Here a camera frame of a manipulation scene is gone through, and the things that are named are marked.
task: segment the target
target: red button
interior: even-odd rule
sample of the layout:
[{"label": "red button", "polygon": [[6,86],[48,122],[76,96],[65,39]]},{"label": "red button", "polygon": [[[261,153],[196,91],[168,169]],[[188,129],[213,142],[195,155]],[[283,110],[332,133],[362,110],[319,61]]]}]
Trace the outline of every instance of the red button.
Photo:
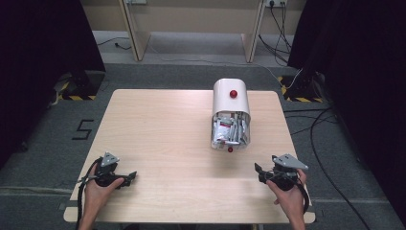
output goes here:
[{"label": "red button", "polygon": [[236,98],[237,97],[237,92],[236,92],[236,90],[232,90],[232,91],[230,91],[230,97],[231,98]]}]

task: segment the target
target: black cable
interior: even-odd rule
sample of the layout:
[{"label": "black cable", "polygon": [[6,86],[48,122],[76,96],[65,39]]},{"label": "black cable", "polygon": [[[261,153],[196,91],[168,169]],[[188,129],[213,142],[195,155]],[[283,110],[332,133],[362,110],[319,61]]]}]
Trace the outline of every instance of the black cable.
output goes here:
[{"label": "black cable", "polygon": [[[311,116],[305,116],[305,115],[292,115],[292,116],[286,116],[284,118],[297,118],[297,117],[317,119],[317,117],[311,117]],[[332,116],[326,117],[326,118],[322,119],[322,122],[328,122],[328,123],[332,123],[332,124],[339,124],[339,122],[329,121],[328,118],[330,118],[330,117],[335,117],[335,116],[332,115]]]},{"label": "black cable", "polygon": [[309,112],[309,111],[324,111],[325,108],[309,108],[309,109],[294,109],[294,110],[285,110],[283,113],[290,112]]},{"label": "black cable", "polygon": [[284,53],[284,54],[287,54],[287,55],[290,54],[290,53],[287,52],[287,51],[278,50],[278,49],[273,48],[273,47],[270,46],[268,43],[266,43],[265,41],[263,41],[262,36],[261,36],[260,34],[258,35],[258,37],[259,37],[259,39],[262,41],[262,43],[263,43],[263,45],[264,45],[265,47],[267,47],[267,48],[269,48],[269,49],[271,49],[271,50],[273,50],[273,51],[278,51],[278,52],[281,52],[281,53]]},{"label": "black cable", "polygon": [[276,18],[276,16],[275,16],[275,14],[274,14],[274,11],[272,11],[273,7],[269,8],[269,9],[271,10],[272,17],[274,18],[275,23],[277,24],[278,30],[279,30],[279,32],[280,32],[280,37],[282,38],[282,40],[283,40],[286,44],[289,44],[289,42],[288,42],[287,39],[286,39],[286,36],[284,35],[284,19],[283,19],[283,17],[284,17],[285,15],[284,15],[284,10],[283,10],[283,8],[282,8],[282,25],[283,25],[283,30],[281,29],[281,26],[280,26],[280,24],[279,24],[279,22],[278,22],[278,20],[277,20],[277,18]]},{"label": "black cable", "polygon": [[327,111],[329,111],[331,109],[331,107],[326,108],[323,112],[321,112],[319,114],[319,116],[317,116],[316,120],[313,122],[313,124],[311,125],[311,129],[310,129],[310,144],[311,144],[311,148],[313,149],[313,153],[316,156],[316,160],[320,165],[320,168],[322,169],[323,173],[325,174],[326,178],[328,179],[328,181],[331,183],[331,185],[334,187],[334,189],[340,194],[340,196],[347,202],[347,204],[349,205],[349,207],[352,209],[352,211],[359,217],[359,219],[362,221],[362,223],[364,224],[364,226],[367,229],[370,229],[370,227],[368,226],[368,224],[364,221],[364,219],[361,217],[361,215],[358,213],[358,211],[355,209],[355,207],[350,203],[350,201],[346,198],[346,196],[338,189],[338,187],[335,185],[335,183],[332,181],[331,177],[328,175],[325,167],[323,166],[322,162],[319,159],[319,155],[316,151],[316,148],[314,147],[314,142],[313,142],[313,128],[316,125],[317,121],[320,119],[320,117],[323,116],[323,114]]},{"label": "black cable", "polygon": [[[281,40],[281,35],[278,37],[277,44],[275,45],[275,49],[278,49],[278,45],[279,45],[280,40]],[[275,56],[275,62],[277,62],[277,63],[278,63],[280,66],[285,67],[285,65],[280,64],[280,63],[278,62],[278,60],[277,60],[277,57],[276,57],[276,56]]]},{"label": "black cable", "polygon": [[95,162],[93,162],[93,164],[90,166],[89,170],[87,171],[86,175],[84,177],[81,178],[81,184],[79,186],[79,191],[78,191],[78,220],[76,223],[76,227],[75,229],[79,229],[79,224],[80,224],[80,219],[81,219],[81,215],[82,215],[82,196],[83,196],[83,190],[84,190],[84,186],[87,183],[87,178],[89,177],[89,173],[92,171],[93,167],[100,163],[102,161],[102,157],[100,157],[99,159],[95,160]]},{"label": "black cable", "polygon": [[129,38],[128,38],[128,37],[121,37],[121,36],[114,37],[114,38],[108,39],[108,40],[106,40],[106,41],[104,41],[104,42],[102,42],[102,43],[98,43],[98,46],[99,46],[99,45],[103,45],[103,44],[105,44],[105,43],[107,43],[107,42],[109,42],[109,41],[115,40],[115,39],[129,39]]},{"label": "black cable", "polygon": [[287,50],[290,52],[289,48],[292,48],[292,46],[290,45],[289,41],[286,38],[286,34],[284,32],[284,22],[286,21],[286,13],[287,13],[287,8],[286,8],[286,4],[284,2],[281,2],[282,4],[282,31],[283,31],[283,37],[284,37],[284,42],[286,45]]},{"label": "black cable", "polygon": [[129,49],[131,49],[131,46],[130,47],[127,47],[127,48],[125,48],[125,47],[123,47],[123,46],[121,46],[121,45],[119,45],[119,43],[114,43],[114,45],[116,46],[116,47],[120,47],[120,48],[122,48],[123,50],[129,50]]},{"label": "black cable", "polygon": [[259,39],[262,41],[263,45],[265,46],[265,48],[269,51],[269,53],[271,53],[272,55],[276,57],[278,57],[280,60],[282,60],[283,62],[287,63],[287,60],[285,58],[283,58],[280,54],[278,54],[278,52],[282,52],[278,49],[275,49],[273,47],[271,47],[270,45],[268,45],[261,37],[261,35],[259,34]]},{"label": "black cable", "polygon": [[307,212],[308,205],[310,203],[310,199],[308,197],[308,193],[305,191],[305,187],[303,184],[299,184],[298,182],[294,181],[296,186],[298,186],[298,189],[301,191],[302,196],[304,197],[304,213]]},{"label": "black cable", "polygon": [[[322,120],[322,121],[316,123],[315,125],[318,125],[318,124],[324,122],[326,119],[328,119],[328,118],[330,118],[330,117],[333,117],[333,116],[326,117],[324,120]],[[302,130],[296,131],[296,132],[292,132],[292,133],[290,133],[290,135],[293,136],[293,135],[295,135],[295,134],[298,134],[298,133],[300,133],[300,132],[303,132],[303,131],[306,131],[306,130],[309,130],[309,129],[311,129],[311,126],[310,126],[310,127],[307,127],[307,128],[304,128],[304,129],[302,129]]]}]

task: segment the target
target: floor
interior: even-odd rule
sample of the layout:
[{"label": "floor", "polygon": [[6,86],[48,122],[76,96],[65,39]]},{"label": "floor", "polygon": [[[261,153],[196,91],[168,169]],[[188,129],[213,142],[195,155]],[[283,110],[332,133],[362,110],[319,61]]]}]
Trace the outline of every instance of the floor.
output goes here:
[{"label": "floor", "polygon": [[[128,76],[143,78],[147,73],[162,73],[174,65],[189,65],[170,73],[171,77],[180,75],[193,76],[205,71],[213,74],[213,78],[220,78],[223,74],[218,68],[221,66],[258,67],[250,68],[243,77],[250,77],[255,73],[259,78],[270,83],[258,83],[254,90],[280,89],[277,76],[281,71],[296,73],[297,70],[285,67],[285,63],[271,55],[259,41],[253,63],[245,61],[244,50],[239,34],[175,34],[153,33],[150,38],[146,54],[142,61],[135,61],[126,32],[94,32],[97,43],[100,44],[101,57],[106,64],[107,80],[98,93],[98,100],[93,102],[71,103],[60,102],[58,106],[44,117],[38,125],[38,132],[34,133],[36,140],[27,153],[17,153],[8,162],[8,166],[0,173],[0,229],[35,229],[33,226],[42,226],[42,229],[70,229],[72,223],[63,220],[63,205],[72,193],[72,185],[77,179],[77,172],[81,169],[83,161],[91,146],[89,142],[78,142],[72,145],[72,136],[77,134],[80,119],[94,119],[89,123],[90,129],[97,130],[102,119],[102,113],[95,116],[93,110],[103,110],[116,87],[128,84]],[[293,36],[288,36],[290,44]],[[286,51],[285,44],[278,42],[278,35],[264,35],[263,39],[270,46]],[[241,68],[233,68],[228,74],[237,75]],[[140,87],[161,85],[161,78],[154,78],[144,82]],[[196,82],[187,82],[187,87],[196,85]],[[197,85],[196,88],[209,88]],[[321,103],[289,103],[281,99],[284,111],[296,109],[324,108]],[[285,113],[286,121],[291,131],[295,149],[299,150],[307,165],[314,169],[309,172],[308,186],[311,191],[312,203],[316,208],[317,220],[307,226],[307,229],[366,229],[360,218],[349,207],[348,203],[331,186],[316,161],[315,153],[309,142],[309,126],[318,113],[307,111],[303,113]],[[326,114],[323,122],[314,130],[315,144],[320,157],[324,162],[334,183],[347,196],[349,202],[355,206],[360,215],[366,220],[371,229],[404,229],[391,204],[382,194],[372,174],[356,161],[356,157],[349,148],[348,140],[337,125],[334,114]],[[54,154],[62,151],[63,156]],[[40,161],[41,167],[32,166],[30,160]],[[98,229],[121,229],[118,224],[99,225]],[[289,229],[286,225],[266,225],[264,229]],[[154,225],[144,226],[144,229],[177,229],[176,226]],[[202,229],[238,229],[234,225],[214,226],[200,225]]]},{"label": "floor", "polygon": [[[127,32],[94,32],[94,36],[100,44],[104,63],[286,66],[282,60],[270,55],[260,40],[254,62],[247,63],[240,34],[152,33],[146,54],[139,62],[128,49],[131,46]],[[263,35],[262,38],[271,47],[287,52],[278,35]],[[293,35],[287,35],[286,39],[291,44]],[[288,59],[288,54],[280,54]]]}]

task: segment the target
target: human arm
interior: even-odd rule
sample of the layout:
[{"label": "human arm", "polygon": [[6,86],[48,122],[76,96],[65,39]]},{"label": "human arm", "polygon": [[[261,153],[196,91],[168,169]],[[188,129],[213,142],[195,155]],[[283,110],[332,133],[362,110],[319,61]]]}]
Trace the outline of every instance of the human arm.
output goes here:
[{"label": "human arm", "polygon": [[[298,169],[298,174],[302,184],[305,184],[306,175],[305,173]],[[304,197],[302,192],[297,186],[294,186],[289,191],[281,190],[274,182],[267,180],[266,184],[275,193],[277,199],[274,204],[280,204],[286,216],[289,218],[289,222],[294,230],[304,230],[305,229],[305,219],[304,219]]]},{"label": "human arm", "polygon": [[[92,168],[90,174],[94,174],[96,165]],[[86,183],[84,189],[85,201],[83,216],[79,223],[79,230],[92,230],[93,224],[99,211],[106,204],[113,191],[124,182],[123,178],[118,178],[107,187],[99,186],[95,180]]]}]

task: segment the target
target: finger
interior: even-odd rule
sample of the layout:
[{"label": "finger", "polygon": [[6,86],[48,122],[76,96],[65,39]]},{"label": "finger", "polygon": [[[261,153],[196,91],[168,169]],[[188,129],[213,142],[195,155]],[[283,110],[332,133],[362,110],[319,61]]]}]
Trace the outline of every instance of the finger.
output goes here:
[{"label": "finger", "polygon": [[305,175],[305,173],[303,172],[303,170],[298,169],[298,174],[299,174],[299,177],[301,178],[302,183],[305,184],[305,181],[306,181],[306,179],[307,179],[307,176]]},{"label": "finger", "polygon": [[268,185],[268,187],[272,190],[272,192],[275,193],[276,196],[278,196],[280,193],[283,193],[283,191],[278,187],[277,184],[275,184],[273,181],[271,180],[267,180],[266,184]]},{"label": "finger", "polygon": [[113,192],[117,187],[119,187],[121,184],[123,184],[124,178],[120,177],[114,180],[109,186],[107,186],[108,190]]},{"label": "finger", "polygon": [[94,175],[97,167],[98,167],[98,164],[95,164],[95,165],[92,167],[92,169],[90,170],[90,173],[89,173],[89,174]]}]

